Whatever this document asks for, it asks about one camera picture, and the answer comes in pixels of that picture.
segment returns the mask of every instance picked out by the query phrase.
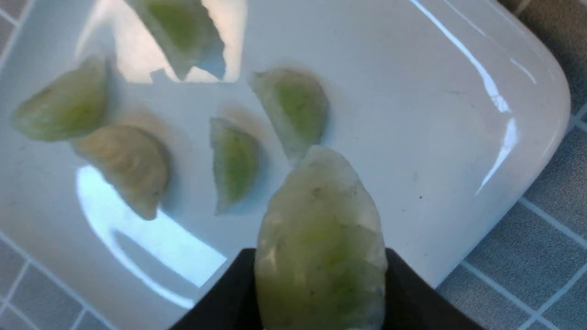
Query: grout line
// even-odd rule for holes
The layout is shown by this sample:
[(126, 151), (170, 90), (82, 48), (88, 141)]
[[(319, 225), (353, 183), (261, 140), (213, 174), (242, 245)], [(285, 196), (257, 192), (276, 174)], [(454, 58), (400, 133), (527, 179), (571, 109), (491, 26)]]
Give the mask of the grout line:
[(22, 265), (21, 271), (18, 272), (18, 276), (16, 276), (14, 282), (12, 283), (12, 286), (10, 287), (10, 290), (8, 290), (8, 294), (6, 295), (6, 298), (5, 298), (5, 304), (2, 307), (2, 309), (0, 309), (0, 315), (2, 315), (2, 313), (4, 312), (6, 307), (9, 305), (10, 300), (12, 299), (12, 296), (14, 295), (14, 292), (16, 292), (16, 288), (21, 283), (22, 278), (25, 276), (26, 270), (29, 269), (29, 265), (30, 265), (29, 261), (25, 261), (24, 265)]
[(12, 306), (11, 304), (7, 304), (7, 306), (14, 314), (20, 317), (21, 320), (23, 320), (23, 322), (26, 323), (31, 329), (39, 330), (39, 327), (36, 326), (36, 324), (33, 323), (33, 321), (31, 321), (23, 312), (21, 312), (20, 309)]
[[(526, 305), (518, 297), (516, 297), (511, 292), (509, 292), (506, 288), (502, 287), (500, 284), (498, 284), (497, 282), (492, 280), (489, 276), (483, 274), (483, 272), (478, 270), (475, 266), (469, 264), (467, 261), (462, 261), (461, 266), (463, 266), (467, 271), (471, 272), (473, 275), (475, 275), (477, 278), (479, 278), (482, 282), (485, 282), (487, 285), (489, 285), (497, 293), (506, 297), (509, 301), (514, 303), (514, 305), (516, 305), (519, 309), (526, 312), (529, 316), (533, 316), (534, 314), (536, 314), (536, 311), (534, 311), (532, 308), (530, 308), (530, 306)], [(547, 319), (543, 318), (542, 316), (538, 315), (537, 319), (540, 320), (540, 322), (543, 322), (544, 324), (549, 324), (550, 326), (553, 326), (554, 327), (553, 329), (558, 330), (558, 328), (554, 324), (550, 323)]]
[(12, 49), (16, 45), (16, 40), (21, 35), (24, 22), (28, 20), (35, 3), (36, 0), (28, 0), (26, 2), (25, 7), (21, 10), (20, 23), (17, 22), (17, 24), (15, 24), (16, 28), (12, 30), (10, 38), (8, 38), (7, 43), (4, 44), (4, 49), (2, 50), (2, 52), (0, 52), (0, 75), (2, 74), (2, 70), (4, 68), (4, 65), (6, 64), (6, 60), (8, 59), (8, 55), (12, 52)]
[(547, 320), (543, 317), (540, 317), (540, 316), (538, 318), (533, 318), (533, 317), (534, 316), (531, 316), (526, 322), (524, 322), (524, 324), (520, 325), (517, 330), (526, 330), (534, 323), (540, 323), (550, 330), (561, 330), (558, 326), (554, 325), (552, 322), (550, 322), (549, 320)]
[(585, 122), (582, 121), (581, 119), (583, 118), (583, 116), (587, 113), (587, 103), (585, 103), (581, 109), (579, 109), (579, 111), (577, 112), (576, 115), (571, 116), (571, 118), (569, 119), (569, 127), (567, 127), (567, 131), (566, 133), (570, 133), (575, 126), (578, 126), (579, 128), (586, 130), (586, 126), (584, 125)]
[(3, 17), (4, 19), (6, 19), (8, 22), (13, 24), (14, 26), (18, 26), (18, 20), (15, 19), (14, 17), (12, 17), (9, 13), (4, 11), (4, 9), (2, 9), (2, 8), (0, 8), (0, 17)]
[(71, 330), (76, 330), (77, 329), (77, 326), (80, 323), (82, 323), (82, 318), (83, 318), (83, 316), (84, 316), (85, 313), (86, 313), (86, 308), (83, 307), (82, 310), (79, 312), (79, 315), (75, 319), (75, 322), (72, 324)]
[(571, 279), (556, 293), (554, 293), (552, 295), (552, 297), (550, 297), (549, 300), (547, 300), (544, 304), (542, 304), (542, 306), (540, 306), (540, 308), (536, 311), (536, 314), (533, 315), (529, 320), (526, 321), (526, 323), (524, 323), (521, 327), (520, 330), (522, 329), (526, 329), (527, 327), (529, 327), (540, 315), (542, 315), (542, 313), (544, 313), (548, 308), (550, 308), (550, 306), (552, 306), (555, 302), (557, 302), (564, 294), (567, 293), (567, 291), (569, 291), (573, 285), (575, 285), (575, 283), (577, 281), (579, 281), (579, 279), (587, 272), (587, 264), (583, 265), (583, 267), (581, 267), (579, 269), (579, 271), (577, 271), (577, 273), (575, 273), (575, 275), (573, 275), (573, 277), (571, 277)]
[(580, 109), (579, 111), (577, 111), (577, 114), (575, 115), (575, 118), (578, 118), (579, 120), (581, 120), (581, 118), (587, 115), (587, 103), (585, 103)]
[(10, 240), (1, 230), (0, 230), (0, 241), (5, 242), (10, 246), (14, 251), (18, 252), (24, 259), (26, 259), (27, 264), (32, 264), (38, 270), (40, 270), (47, 278), (49, 278), (53, 283), (55, 283), (59, 288), (65, 291), (70, 297), (74, 300), (79, 302), (82, 305), (82, 308), (91, 312), (94, 317), (96, 317), (100, 322), (102, 322), (105, 326), (109, 329), (116, 329), (109, 320), (103, 317), (100, 313), (96, 312), (94, 308), (92, 308), (84, 299), (82, 299), (74, 290), (72, 290), (69, 286), (67, 286), (63, 281), (61, 281), (57, 276), (53, 274), (53, 272), (49, 271), (44, 265), (42, 265), (37, 260), (34, 260), (23, 248), (16, 245), (12, 240)]
[(7, 305), (7, 303), (4, 300), (4, 297), (0, 296), (0, 317), (2, 317), (2, 314), (6, 310), (6, 305)]
[(526, 7), (530, 4), (530, 2), (532, 2), (532, 0), (523, 0), (522, 2), (520, 2), (518, 8), (514, 10), (514, 15), (518, 17), (524, 11), (524, 9), (526, 9)]
[(525, 197), (520, 198), (518, 201), (520, 204), (525, 206), (527, 209), (529, 209), (530, 211), (534, 212), (536, 215), (541, 217), (544, 221), (548, 222), (550, 225), (552, 225), (553, 227), (555, 227), (559, 231), (562, 231), (563, 234), (567, 235), (572, 240), (574, 240), (579, 245), (581, 245), (583, 248), (587, 249), (587, 240), (585, 240), (579, 234), (576, 234), (571, 229), (569, 229), (567, 226), (558, 222), (556, 219), (554, 219), (552, 216), (550, 216), (545, 211), (542, 211), (538, 206), (536, 206), (534, 203), (527, 200)]
[(587, 123), (583, 122), (583, 121), (578, 121), (575, 123), (575, 125), (582, 129), (583, 131), (585, 131), (585, 133), (587, 133)]

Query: translucent dumpling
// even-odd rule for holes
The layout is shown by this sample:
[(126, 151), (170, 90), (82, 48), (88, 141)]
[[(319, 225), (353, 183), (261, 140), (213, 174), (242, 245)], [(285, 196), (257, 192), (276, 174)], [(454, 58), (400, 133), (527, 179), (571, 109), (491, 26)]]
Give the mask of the translucent dumpling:
[(259, 144), (252, 136), (225, 119), (212, 118), (210, 126), (218, 214), (245, 197), (255, 183)]
[(177, 77), (193, 66), (221, 79), (224, 43), (201, 0), (126, 0), (161, 47)]
[(121, 198), (145, 220), (157, 216), (169, 165), (164, 146), (142, 129), (113, 125), (72, 142), (77, 154), (104, 175)]
[(371, 196), (344, 157), (312, 147), (271, 198), (259, 232), (263, 326), (381, 329), (386, 270)]
[(328, 118), (328, 99), (321, 85), (289, 69), (256, 73), (251, 87), (261, 101), (289, 162), (296, 165), (318, 144)]
[(92, 56), (22, 103), (12, 124), (33, 140), (67, 140), (97, 129), (105, 111), (105, 62)]

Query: white plate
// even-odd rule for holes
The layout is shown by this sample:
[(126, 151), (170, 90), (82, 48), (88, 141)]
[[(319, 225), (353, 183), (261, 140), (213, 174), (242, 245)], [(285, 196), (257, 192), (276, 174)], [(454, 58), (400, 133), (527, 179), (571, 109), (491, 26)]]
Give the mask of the white plate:
[[(290, 167), (247, 86), (299, 66), (332, 102), (323, 144), (361, 176), (386, 243), (438, 285), (522, 195), (569, 118), (551, 54), (493, 1), (206, 0), (226, 43), (218, 83), (178, 83), (123, 0), (38, 1), (0, 76), (0, 230), (121, 329), (171, 325), (253, 247)], [(134, 216), (66, 143), (9, 127), (17, 105), (96, 50), (109, 55), (112, 120), (147, 128), (174, 156), (159, 218)], [(259, 138), (263, 179), (214, 217), (208, 119)]]

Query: dumpling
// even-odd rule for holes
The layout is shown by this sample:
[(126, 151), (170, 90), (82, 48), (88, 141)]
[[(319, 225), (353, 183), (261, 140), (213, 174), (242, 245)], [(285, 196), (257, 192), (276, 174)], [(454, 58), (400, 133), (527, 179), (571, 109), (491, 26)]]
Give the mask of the dumpling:
[(224, 43), (201, 0), (126, 0), (165, 54), (180, 80), (193, 66), (219, 79)]
[(95, 166), (141, 218), (153, 220), (170, 175), (167, 150), (149, 132), (112, 125), (74, 140), (75, 152)]
[(350, 164), (313, 146), (269, 201), (255, 257), (267, 330), (381, 329), (387, 259), (379, 213)]
[(259, 144), (223, 118), (210, 119), (214, 151), (216, 213), (223, 213), (247, 195), (257, 178)]
[(329, 103), (321, 85), (289, 69), (256, 73), (251, 87), (261, 101), (291, 165), (318, 144), (328, 119)]
[(106, 103), (106, 64), (92, 56), (22, 103), (12, 125), (32, 140), (72, 139), (101, 125)]

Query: green filling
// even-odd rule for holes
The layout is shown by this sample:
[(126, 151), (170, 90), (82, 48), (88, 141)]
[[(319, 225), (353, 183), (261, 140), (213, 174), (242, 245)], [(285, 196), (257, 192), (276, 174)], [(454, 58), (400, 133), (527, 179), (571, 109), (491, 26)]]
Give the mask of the green filling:
[(301, 138), (313, 143), (320, 136), (323, 119), (315, 93), (297, 83), (279, 82), (275, 85), (277, 98), (290, 124)]
[(32, 96), (12, 115), (13, 126), (30, 139), (44, 141), (71, 139), (97, 129), (104, 114), (104, 95), (100, 86), (83, 81), (98, 74), (90, 69), (83, 64)]
[[(284, 264), (278, 267), (288, 272), (272, 284), (273, 302), (291, 315), (313, 319), (311, 310), (321, 308), (334, 323), (351, 322), (347, 315), (367, 312), (365, 303), (372, 293), (365, 291), (366, 284), (381, 281), (380, 270), (363, 259), (373, 233), (357, 225), (341, 224), (328, 209), (315, 210), (311, 217), (306, 228), (288, 231), (277, 245), (279, 250), (280, 245), (289, 246), (286, 254), (281, 254)], [(296, 270), (306, 274), (305, 288), (297, 283)]]
[(147, 9), (180, 51), (189, 52), (197, 44), (198, 25), (187, 8), (153, 2), (148, 4)]
[(247, 193), (251, 177), (254, 177), (255, 169), (252, 168), (246, 143), (239, 134), (227, 133), (221, 149), (226, 173), (226, 195), (231, 201), (237, 201)]

